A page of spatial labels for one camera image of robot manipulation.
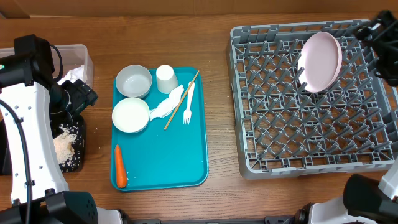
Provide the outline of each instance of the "fork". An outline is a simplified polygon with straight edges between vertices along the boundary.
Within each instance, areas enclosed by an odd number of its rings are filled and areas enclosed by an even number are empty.
[[[191,103],[192,103],[192,96],[193,96],[193,91],[195,89],[195,83],[192,83],[191,88],[188,90],[188,100],[187,100],[187,108],[184,111],[184,124],[189,125],[189,122],[191,121]]]

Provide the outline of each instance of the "teal cutting board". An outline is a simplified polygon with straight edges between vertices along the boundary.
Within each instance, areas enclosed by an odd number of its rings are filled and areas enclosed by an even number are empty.
[[[156,69],[149,70],[152,86],[143,99],[150,109],[169,97],[156,87]],[[194,68],[174,68],[179,85],[188,88],[197,73]],[[113,107],[123,100],[113,86]],[[208,176],[205,102],[201,75],[195,80],[192,98],[192,117],[189,125],[183,124],[183,112],[187,107],[185,98],[170,126],[164,130],[171,115],[156,118],[139,133],[124,133],[112,125],[111,182],[120,191],[167,189],[202,184]],[[114,148],[119,144],[127,173],[127,186],[116,185]]]

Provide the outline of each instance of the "wooden chopstick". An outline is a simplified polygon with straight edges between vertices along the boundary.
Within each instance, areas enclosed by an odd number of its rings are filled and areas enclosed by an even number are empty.
[[[180,108],[182,101],[184,101],[184,98],[185,98],[185,96],[187,95],[188,90],[191,88],[192,84],[195,82],[195,79],[197,79],[198,74],[199,74],[199,71],[198,71],[197,74],[193,77],[193,80],[191,81],[191,84],[189,84],[187,90],[185,90],[184,95],[181,97],[180,102],[178,103],[178,105],[177,105],[177,107],[175,108],[175,110],[174,110],[172,116],[170,117],[169,121],[167,122],[166,127],[164,127],[164,130],[166,130],[166,129],[168,128],[170,122],[172,122],[175,113],[176,113],[177,110]]]

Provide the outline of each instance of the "wooden tabletop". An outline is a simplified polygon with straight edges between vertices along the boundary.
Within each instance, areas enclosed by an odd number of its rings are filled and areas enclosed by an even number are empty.
[[[255,16],[99,17],[0,20],[0,48],[36,34],[52,44],[85,44],[99,94],[84,116],[88,134],[81,172],[65,174],[70,190],[88,191],[97,206],[125,210],[132,218],[161,220],[263,218],[293,215],[309,202],[342,194],[351,174],[245,180],[239,173],[226,47],[235,26],[372,18],[376,12]],[[113,81],[127,65],[194,67],[205,97],[209,176],[199,187],[118,192],[109,180]],[[364,174],[380,179],[383,172]],[[11,206],[11,177],[0,177],[0,210]]]

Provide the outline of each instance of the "dish rack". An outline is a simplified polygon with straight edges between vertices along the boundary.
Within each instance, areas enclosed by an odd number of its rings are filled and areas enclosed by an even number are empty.
[[[352,35],[367,20],[242,26],[227,57],[239,168],[247,179],[387,170],[398,156],[397,90],[374,76],[377,56]],[[305,91],[300,52],[317,32],[341,45],[338,79]]]

